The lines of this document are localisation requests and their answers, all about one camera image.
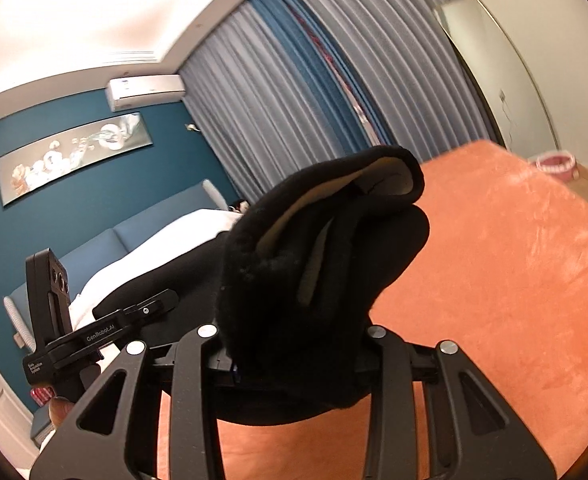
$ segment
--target pink bucket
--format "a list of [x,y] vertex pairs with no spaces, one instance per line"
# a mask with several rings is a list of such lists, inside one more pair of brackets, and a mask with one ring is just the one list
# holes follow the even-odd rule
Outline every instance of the pink bucket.
[[576,159],[570,152],[547,152],[536,157],[536,167],[543,173],[569,182],[575,178]]

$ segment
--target framed picture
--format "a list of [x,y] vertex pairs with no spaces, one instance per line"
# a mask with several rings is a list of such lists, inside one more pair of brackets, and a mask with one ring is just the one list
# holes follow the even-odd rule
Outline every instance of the framed picture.
[[3,206],[40,186],[120,153],[152,144],[139,113],[84,124],[0,156]]

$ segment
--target white blanket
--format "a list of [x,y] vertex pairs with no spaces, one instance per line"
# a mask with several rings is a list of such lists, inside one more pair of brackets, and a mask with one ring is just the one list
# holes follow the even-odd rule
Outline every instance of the white blanket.
[[[229,231],[239,217],[239,213],[199,209],[175,220],[131,253],[99,270],[69,306],[72,328],[76,330],[95,321],[92,309],[124,283],[212,240],[219,232]],[[109,345],[101,352],[104,359],[99,364],[105,370],[119,349]]]

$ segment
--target curtain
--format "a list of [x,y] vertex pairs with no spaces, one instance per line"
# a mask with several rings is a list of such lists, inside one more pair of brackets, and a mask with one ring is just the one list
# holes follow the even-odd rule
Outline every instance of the curtain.
[[346,118],[324,111],[322,82],[312,90],[290,54],[245,2],[180,70],[185,105],[252,202],[300,168],[346,155],[333,128]]
[[391,136],[388,134],[389,128],[376,103],[363,86],[359,74],[343,55],[340,47],[334,43],[331,35],[327,33],[302,0],[283,1],[289,11],[302,23],[305,33],[312,38],[312,42],[322,52],[330,69],[336,73],[365,129],[368,129],[368,124],[371,125],[372,144],[391,144]]
[[345,153],[370,144],[359,118],[326,60],[285,0],[249,0],[314,94]]
[[447,0],[302,0],[340,45],[394,143],[419,160],[492,138],[488,117],[433,16]]

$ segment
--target blue wall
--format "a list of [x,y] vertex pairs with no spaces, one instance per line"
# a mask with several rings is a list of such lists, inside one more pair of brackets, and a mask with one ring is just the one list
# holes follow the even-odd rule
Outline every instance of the blue wall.
[[[24,352],[3,296],[25,281],[25,258],[46,247],[63,256],[103,230],[210,179],[228,202],[236,194],[182,103],[140,110],[154,145],[79,170],[3,208],[0,201],[0,371],[34,409],[21,368]],[[34,140],[113,114],[102,90],[50,101],[0,120],[0,156]]]

